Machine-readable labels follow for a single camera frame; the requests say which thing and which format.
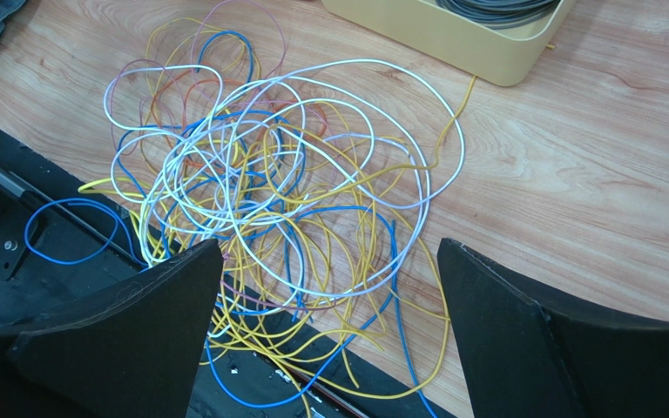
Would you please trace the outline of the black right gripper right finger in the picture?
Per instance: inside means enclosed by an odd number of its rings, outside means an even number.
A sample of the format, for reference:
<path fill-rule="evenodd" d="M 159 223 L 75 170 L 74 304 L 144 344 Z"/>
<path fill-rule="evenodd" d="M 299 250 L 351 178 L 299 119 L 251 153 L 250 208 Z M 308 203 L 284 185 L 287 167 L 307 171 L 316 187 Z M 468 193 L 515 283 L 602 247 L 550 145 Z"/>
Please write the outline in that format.
<path fill-rule="evenodd" d="M 477 417 L 669 417 L 669 321 L 517 273 L 453 239 L 437 251 Z"/>

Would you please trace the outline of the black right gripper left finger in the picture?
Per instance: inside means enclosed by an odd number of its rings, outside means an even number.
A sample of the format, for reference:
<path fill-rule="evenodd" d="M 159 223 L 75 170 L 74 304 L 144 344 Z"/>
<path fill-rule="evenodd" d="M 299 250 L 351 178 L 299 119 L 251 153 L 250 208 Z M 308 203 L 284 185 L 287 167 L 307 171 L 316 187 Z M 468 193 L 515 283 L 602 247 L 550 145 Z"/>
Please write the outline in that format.
<path fill-rule="evenodd" d="M 203 241 L 121 283 L 0 327 L 0 417 L 182 417 L 220 287 Z"/>

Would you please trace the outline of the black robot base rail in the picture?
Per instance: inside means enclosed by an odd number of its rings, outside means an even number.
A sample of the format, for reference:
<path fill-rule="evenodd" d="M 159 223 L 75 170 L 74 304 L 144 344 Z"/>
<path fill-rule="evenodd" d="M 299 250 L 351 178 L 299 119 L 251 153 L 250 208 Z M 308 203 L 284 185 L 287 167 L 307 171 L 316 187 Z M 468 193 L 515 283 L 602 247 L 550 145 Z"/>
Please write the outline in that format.
<path fill-rule="evenodd" d="M 39 314 L 127 279 L 139 269 L 128 212 L 0 130 L 0 324 Z M 232 353 L 201 367 L 191 417 L 444 417 L 447 411 L 351 354 L 366 395 L 321 383 L 303 401 L 268 358 Z"/>

